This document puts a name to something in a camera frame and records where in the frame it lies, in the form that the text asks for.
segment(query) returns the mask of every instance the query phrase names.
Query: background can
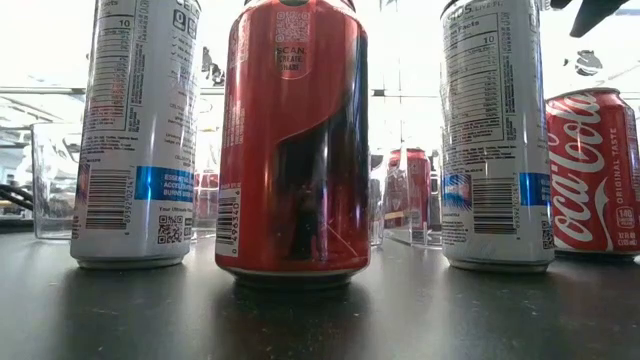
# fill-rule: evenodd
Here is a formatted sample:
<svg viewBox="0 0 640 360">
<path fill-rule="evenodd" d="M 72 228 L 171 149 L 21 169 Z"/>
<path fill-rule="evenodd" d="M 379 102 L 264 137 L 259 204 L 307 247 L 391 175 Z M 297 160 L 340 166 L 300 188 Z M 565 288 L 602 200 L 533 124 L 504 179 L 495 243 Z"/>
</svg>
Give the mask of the background can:
<svg viewBox="0 0 640 360">
<path fill-rule="evenodd" d="M 547 102 L 556 251 L 640 255 L 635 115 L 619 91 L 584 89 Z"/>
<path fill-rule="evenodd" d="M 387 214 L 385 228 L 393 239 L 415 244 L 426 244 L 429 223 L 431 165 L 424 150 L 402 149 L 391 152 L 387 178 Z"/>
</svg>

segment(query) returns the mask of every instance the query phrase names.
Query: white energy drink can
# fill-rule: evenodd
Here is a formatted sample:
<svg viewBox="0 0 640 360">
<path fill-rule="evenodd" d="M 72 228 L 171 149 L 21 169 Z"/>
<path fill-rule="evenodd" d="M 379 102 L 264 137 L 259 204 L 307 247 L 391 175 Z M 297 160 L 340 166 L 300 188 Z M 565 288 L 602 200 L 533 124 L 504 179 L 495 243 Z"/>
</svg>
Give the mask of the white energy drink can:
<svg viewBox="0 0 640 360">
<path fill-rule="evenodd" d="M 537 3 L 451 1 L 442 27 L 444 255 L 543 272 L 554 250 Z"/>
<path fill-rule="evenodd" d="M 197 0 L 98 0 L 71 256 L 177 264 L 189 252 Z"/>
</svg>

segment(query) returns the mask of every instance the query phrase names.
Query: black countertop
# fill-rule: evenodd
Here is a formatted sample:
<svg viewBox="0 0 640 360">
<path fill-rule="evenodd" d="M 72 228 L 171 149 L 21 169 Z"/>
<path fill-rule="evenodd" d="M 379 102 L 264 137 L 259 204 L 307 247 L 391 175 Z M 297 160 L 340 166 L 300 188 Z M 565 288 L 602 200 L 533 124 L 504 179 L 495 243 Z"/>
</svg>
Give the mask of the black countertop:
<svg viewBox="0 0 640 360">
<path fill-rule="evenodd" d="M 184 264 L 78 269 L 68 244 L 0 236 L 0 359 L 640 359 L 640 266 L 475 273 L 386 242 L 349 287 L 235 286 L 201 240 Z"/>
</svg>

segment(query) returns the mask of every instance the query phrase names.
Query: red soda can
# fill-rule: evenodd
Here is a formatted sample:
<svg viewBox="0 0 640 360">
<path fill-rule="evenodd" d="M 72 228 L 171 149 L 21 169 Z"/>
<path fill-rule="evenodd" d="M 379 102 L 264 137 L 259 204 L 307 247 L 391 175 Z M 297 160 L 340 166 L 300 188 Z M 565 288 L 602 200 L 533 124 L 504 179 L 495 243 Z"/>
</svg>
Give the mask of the red soda can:
<svg viewBox="0 0 640 360">
<path fill-rule="evenodd" d="M 614 89 L 547 101 L 556 251 L 640 254 L 640 168 L 633 110 Z"/>
<path fill-rule="evenodd" d="M 407 170 L 402 171 L 401 150 L 391 152 L 387 178 L 385 228 L 395 240 L 425 245 L 429 221 L 431 164 L 424 150 L 407 149 Z"/>
<path fill-rule="evenodd" d="M 401 150 L 393 150 L 387 168 L 387 189 L 385 194 L 385 229 L 401 229 L 409 223 L 409 182 L 406 169 L 400 167 Z"/>
<path fill-rule="evenodd" d="M 216 263 L 257 286 L 369 263 L 367 36 L 350 0 L 258 0 L 229 39 Z"/>
</svg>

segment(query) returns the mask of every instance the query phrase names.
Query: coca-cola logo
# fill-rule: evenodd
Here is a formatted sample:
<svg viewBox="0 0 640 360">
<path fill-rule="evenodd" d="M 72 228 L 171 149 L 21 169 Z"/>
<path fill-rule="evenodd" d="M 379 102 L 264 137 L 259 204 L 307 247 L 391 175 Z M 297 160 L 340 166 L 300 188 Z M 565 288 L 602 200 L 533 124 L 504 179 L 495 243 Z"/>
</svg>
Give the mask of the coca-cola logo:
<svg viewBox="0 0 640 360">
<path fill-rule="evenodd" d="M 580 176 L 582 173 L 599 172 L 605 166 L 604 156 L 597 150 L 603 138 L 593 127 L 601 120 L 598 110 L 600 106 L 596 98 L 588 93 L 552 100 L 547 106 L 553 121 L 549 124 L 552 129 L 549 132 L 549 158 L 553 162 L 552 202 L 557 210 L 554 222 L 556 229 L 581 242 L 589 242 L 594 238 L 582 224 L 591 219 L 590 201 L 596 204 L 596 212 L 601 220 L 604 205 L 608 201 L 604 195 L 606 177 L 596 191 L 590 191 L 589 184 Z M 568 141 L 562 143 L 558 135 Z M 590 199 L 590 194 L 594 194 L 594 199 Z M 558 241 L 560 234 L 555 235 Z"/>
</svg>

